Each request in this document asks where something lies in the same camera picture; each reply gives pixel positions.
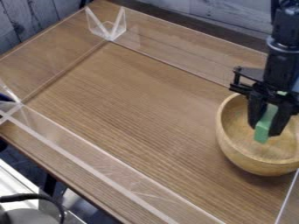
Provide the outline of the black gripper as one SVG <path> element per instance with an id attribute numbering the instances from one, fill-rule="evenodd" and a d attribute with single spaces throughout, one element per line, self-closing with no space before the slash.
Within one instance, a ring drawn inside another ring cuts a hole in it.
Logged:
<path id="1" fill-rule="evenodd" d="M 232 69 L 233 80 L 228 90 L 246 97 L 246 122 L 250 128 L 265 113 L 266 104 L 277 106 L 270 122 L 268 135 L 276 137 L 281 134 L 290 116 L 299 111 L 299 93 L 292 90 L 280 90 L 264 82 L 264 70 L 253 67 L 236 66 Z"/>

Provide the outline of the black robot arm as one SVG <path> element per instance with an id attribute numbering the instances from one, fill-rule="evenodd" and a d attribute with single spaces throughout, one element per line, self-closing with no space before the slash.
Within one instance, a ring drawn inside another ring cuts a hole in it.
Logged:
<path id="1" fill-rule="evenodd" d="M 270 24 L 265 68 L 236 66 L 228 87 L 246 97 L 246 123 L 258 141 L 280 136 L 299 114 L 299 0 L 270 0 Z"/>

